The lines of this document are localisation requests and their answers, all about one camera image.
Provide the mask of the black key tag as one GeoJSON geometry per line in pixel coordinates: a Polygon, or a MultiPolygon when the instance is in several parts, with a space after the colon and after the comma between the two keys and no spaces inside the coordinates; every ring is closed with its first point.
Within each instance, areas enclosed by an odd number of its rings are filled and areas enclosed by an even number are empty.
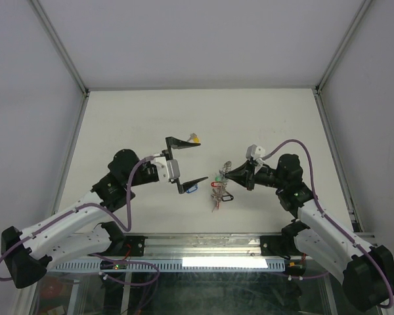
{"type": "Polygon", "coordinates": [[[222,202],[232,201],[234,199],[233,195],[224,195],[221,197],[222,202]]]}

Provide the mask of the metal disc with keyrings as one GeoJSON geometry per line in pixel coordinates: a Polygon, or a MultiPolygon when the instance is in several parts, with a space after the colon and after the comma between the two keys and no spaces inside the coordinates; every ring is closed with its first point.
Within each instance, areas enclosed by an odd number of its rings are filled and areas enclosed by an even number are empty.
{"type": "Polygon", "coordinates": [[[222,168],[218,171],[216,175],[221,176],[221,180],[219,181],[221,185],[219,187],[211,187],[211,199],[214,202],[214,207],[212,211],[219,210],[220,205],[222,203],[221,197],[224,195],[232,195],[227,191],[227,184],[228,184],[228,179],[225,178],[225,173],[229,172],[232,170],[232,162],[231,161],[226,161],[222,168]]]}

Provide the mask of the key with yellow tag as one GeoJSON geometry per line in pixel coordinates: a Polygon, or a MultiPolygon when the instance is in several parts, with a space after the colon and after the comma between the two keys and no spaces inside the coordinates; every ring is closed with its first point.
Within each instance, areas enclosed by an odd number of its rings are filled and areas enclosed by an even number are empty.
{"type": "Polygon", "coordinates": [[[200,139],[196,133],[191,133],[187,141],[193,143],[200,143],[200,139]]]}

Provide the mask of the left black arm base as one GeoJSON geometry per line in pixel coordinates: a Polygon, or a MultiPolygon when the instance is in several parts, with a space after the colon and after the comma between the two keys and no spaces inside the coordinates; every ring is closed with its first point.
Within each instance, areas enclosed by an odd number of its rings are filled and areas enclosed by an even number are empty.
{"type": "Polygon", "coordinates": [[[144,255],[146,237],[142,235],[124,234],[115,222],[99,223],[108,234],[110,245],[97,253],[105,257],[142,257],[144,255]]]}

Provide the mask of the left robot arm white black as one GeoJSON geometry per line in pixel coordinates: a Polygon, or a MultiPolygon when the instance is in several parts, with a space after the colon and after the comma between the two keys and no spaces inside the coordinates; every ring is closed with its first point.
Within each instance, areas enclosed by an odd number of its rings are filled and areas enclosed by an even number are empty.
{"type": "Polygon", "coordinates": [[[27,228],[10,226],[2,231],[0,282],[24,289],[61,263],[95,253],[121,253],[125,233],[132,229],[132,187],[168,182],[184,194],[202,181],[181,182],[173,157],[174,150],[199,143],[173,136],[165,143],[165,150],[142,159],[133,150],[118,151],[108,164],[109,172],[74,204],[27,228]]]}

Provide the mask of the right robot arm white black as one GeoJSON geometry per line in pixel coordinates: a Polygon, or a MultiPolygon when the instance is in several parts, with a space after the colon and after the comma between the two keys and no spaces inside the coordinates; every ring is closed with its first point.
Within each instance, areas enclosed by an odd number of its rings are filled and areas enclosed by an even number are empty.
{"type": "Polygon", "coordinates": [[[314,259],[337,279],[357,310],[393,306],[394,260],[390,250],[372,245],[328,214],[304,183],[297,155],[282,155],[274,169],[249,159],[225,176],[249,191],[257,185],[276,190],[281,206],[294,217],[293,223],[282,229],[282,250],[288,254],[299,251],[314,259]]]}

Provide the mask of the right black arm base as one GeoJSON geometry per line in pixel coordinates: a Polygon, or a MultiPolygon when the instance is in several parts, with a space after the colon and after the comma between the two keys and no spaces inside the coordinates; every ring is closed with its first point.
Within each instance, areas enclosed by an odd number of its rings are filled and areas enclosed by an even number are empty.
{"type": "Polygon", "coordinates": [[[278,235],[263,235],[259,237],[261,255],[278,256],[290,260],[292,256],[302,256],[302,252],[296,247],[294,238],[309,227],[300,220],[293,220],[282,228],[278,235]]]}

